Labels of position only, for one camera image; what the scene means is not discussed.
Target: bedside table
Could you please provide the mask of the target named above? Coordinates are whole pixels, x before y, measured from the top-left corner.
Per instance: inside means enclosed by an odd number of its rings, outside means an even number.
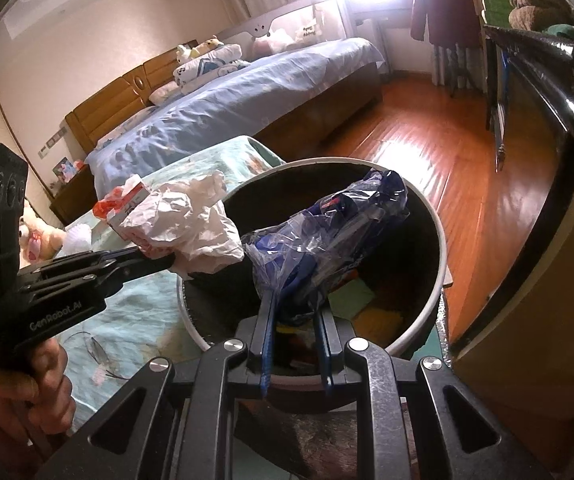
[[[97,202],[94,176],[85,166],[65,184],[51,202],[51,210],[65,225],[89,211]]]

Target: white paper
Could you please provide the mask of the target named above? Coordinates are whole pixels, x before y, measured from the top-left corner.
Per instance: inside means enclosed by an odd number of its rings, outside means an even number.
[[[87,224],[74,225],[67,231],[67,236],[58,255],[68,256],[85,251],[91,251],[91,228]]]
[[[221,171],[162,184],[123,222],[121,229],[145,254],[157,258],[176,253],[171,270],[214,273],[244,257],[238,229],[227,218]]]

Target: finger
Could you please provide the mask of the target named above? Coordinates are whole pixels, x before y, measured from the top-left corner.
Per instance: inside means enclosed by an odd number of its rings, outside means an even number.
[[[45,402],[56,395],[62,377],[67,368],[67,352],[62,346],[58,345],[57,360],[52,363],[53,366],[46,370],[43,374],[37,374],[36,380],[38,381],[38,388],[40,389],[40,402]]]
[[[38,383],[29,375],[22,372],[0,369],[0,398],[11,400],[38,399]]]
[[[33,406],[29,410],[29,420],[34,426],[39,426],[47,433],[53,424],[57,424],[65,415],[71,400],[73,386],[67,376],[63,377],[56,395],[45,402]]]
[[[48,370],[55,368],[60,356],[60,345],[56,338],[52,337],[40,343],[30,354],[30,363],[37,375],[42,375]]]
[[[27,432],[9,400],[0,398],[0,429],[17,442],[27,442]]]
[[[74,420],[74,414],[76,413],[76,402],[74,399],[69,397],[67,399],[67,404],[65,411],[53,420],[42,421],[40,424],[41,430],[45,434],[59,434],[65,433],[65,431],[71,428],[71,424]]]

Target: dark red coat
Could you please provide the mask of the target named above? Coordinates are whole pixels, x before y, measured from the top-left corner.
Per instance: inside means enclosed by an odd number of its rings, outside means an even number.
[[[424,40],[429,18],[429,43],[446,48],[480,46],[480,19],[473,0],[414,0],[411,37]]]

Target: wooden headboard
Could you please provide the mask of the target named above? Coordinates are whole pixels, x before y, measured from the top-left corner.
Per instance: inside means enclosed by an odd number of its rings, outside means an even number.
[[[151,92],[174,78],[176,66],[173,48],[129,70],[68,113],[65,121],[84,152],[91,152],[98,140],[149,106]]]

